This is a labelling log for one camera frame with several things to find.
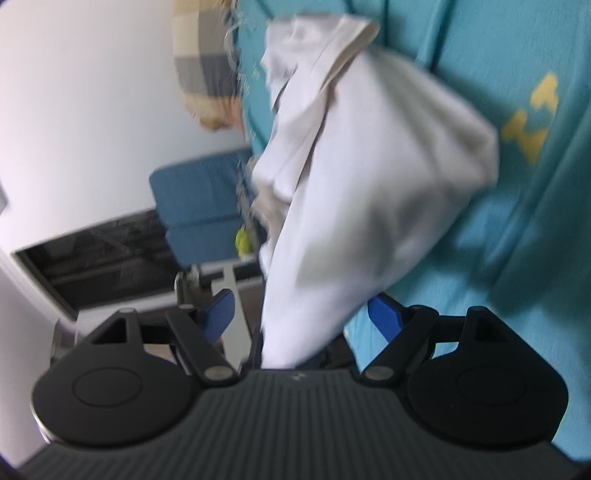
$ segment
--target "blue chair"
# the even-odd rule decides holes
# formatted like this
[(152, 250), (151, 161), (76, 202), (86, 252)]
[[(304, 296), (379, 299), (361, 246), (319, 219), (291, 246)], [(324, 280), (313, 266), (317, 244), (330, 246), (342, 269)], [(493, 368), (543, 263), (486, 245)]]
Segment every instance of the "blue chair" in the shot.
[(252, 202), (246, 164), (250, 149), (159, 168), (150, 175), (166, 240), (183, 268), (237, 258), (234, 241), (244, 219), (237, 190)]

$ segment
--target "white cloth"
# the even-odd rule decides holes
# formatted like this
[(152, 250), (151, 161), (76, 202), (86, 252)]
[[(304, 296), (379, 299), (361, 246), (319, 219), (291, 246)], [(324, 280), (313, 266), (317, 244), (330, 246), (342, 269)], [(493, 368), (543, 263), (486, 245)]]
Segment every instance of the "white cloth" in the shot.
[(410, 61), (364, 49), (377, 30), (349, 15), (268, 26), (276, 116), (253, 171), (269, 233), (264, 368), (324, 348), (496, 183), (494, 128)]

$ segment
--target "white wall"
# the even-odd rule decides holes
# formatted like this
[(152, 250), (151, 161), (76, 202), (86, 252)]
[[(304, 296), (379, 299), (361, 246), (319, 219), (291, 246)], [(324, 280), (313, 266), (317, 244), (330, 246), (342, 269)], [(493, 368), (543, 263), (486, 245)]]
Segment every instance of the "white wall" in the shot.
[(0, 7), (0, 249), (154, 205), (157, 167), (242, 144), (184, 110), (172, 0)]
[(44, 444), (29, 401), (49, 367), (52, 338), (53, 325), (0, 268), (0, 453), (13, 465)]

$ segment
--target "ribbed black surface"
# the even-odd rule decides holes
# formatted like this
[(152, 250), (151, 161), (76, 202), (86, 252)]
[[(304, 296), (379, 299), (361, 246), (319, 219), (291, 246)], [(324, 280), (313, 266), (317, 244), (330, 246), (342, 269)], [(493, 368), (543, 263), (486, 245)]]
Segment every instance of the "ribbed black surface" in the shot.
[(30, 480), (566, 480), (576, 468), (547, 444), (485, 453), (445, 443), (417, 427), (392, 392), (346, 371), (285, 371), (208, 391), (158, 439), (113, 451), (52, 444), (21, 472)]

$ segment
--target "teal shirt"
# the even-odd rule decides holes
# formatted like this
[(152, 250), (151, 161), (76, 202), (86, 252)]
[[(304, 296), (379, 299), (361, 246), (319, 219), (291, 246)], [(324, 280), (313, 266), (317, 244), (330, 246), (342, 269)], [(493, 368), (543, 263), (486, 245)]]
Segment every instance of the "teal shirt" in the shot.
[[(257, 153), (272, 127), (259, 64), (267, 20), (302, 12), (374, 19), (377, 43), (414, 58), (499, 129), (497, 187), (388, 292), (444, 314), (493, 310), (566, 380), (554, 441), (591, 459), (591, 2), (241, 0), (239, 10), (243, 107)], [(360, 333), (370, 323), (362, 310), (348, 327), (361, 363), (383, 348)]]

